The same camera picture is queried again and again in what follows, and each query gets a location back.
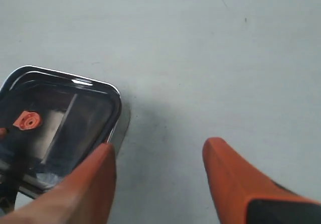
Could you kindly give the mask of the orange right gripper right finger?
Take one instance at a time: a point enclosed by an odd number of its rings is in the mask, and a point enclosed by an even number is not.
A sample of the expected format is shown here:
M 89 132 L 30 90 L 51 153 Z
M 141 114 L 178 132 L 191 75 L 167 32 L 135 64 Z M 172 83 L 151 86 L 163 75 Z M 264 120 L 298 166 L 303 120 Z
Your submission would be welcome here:
M 208 138 L 202 154 L 220 223 L 320 223 L 320 202 L 273 181 L 222 138 Z

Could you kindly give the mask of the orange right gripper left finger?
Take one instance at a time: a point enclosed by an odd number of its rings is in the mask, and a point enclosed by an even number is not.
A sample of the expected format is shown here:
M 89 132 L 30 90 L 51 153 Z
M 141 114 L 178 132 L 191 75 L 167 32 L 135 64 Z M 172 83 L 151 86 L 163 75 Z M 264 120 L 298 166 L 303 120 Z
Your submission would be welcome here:
M 1 218 L 1 223 L 107 223 L 116 188 L 116 155 L 100 144 L 50 191 Z

